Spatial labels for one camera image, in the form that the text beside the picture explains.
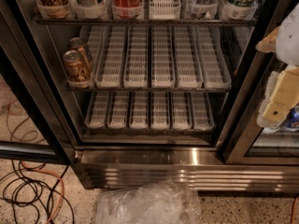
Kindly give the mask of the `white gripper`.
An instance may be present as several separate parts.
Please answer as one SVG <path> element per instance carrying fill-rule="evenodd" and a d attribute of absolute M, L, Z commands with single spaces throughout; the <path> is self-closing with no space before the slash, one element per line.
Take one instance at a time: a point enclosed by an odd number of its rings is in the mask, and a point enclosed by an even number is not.
<path fill-rule="evenodd" d="M 299 4 L 268 36 L 256 45 L 260 52 L 275 52 L 286 64 L 299 65 Z M 274 123 L 282 122 L 290 110 L 299 104 L 299 67 L 288 66 L 278 75 L 278 81 L 263 112 Z"/>

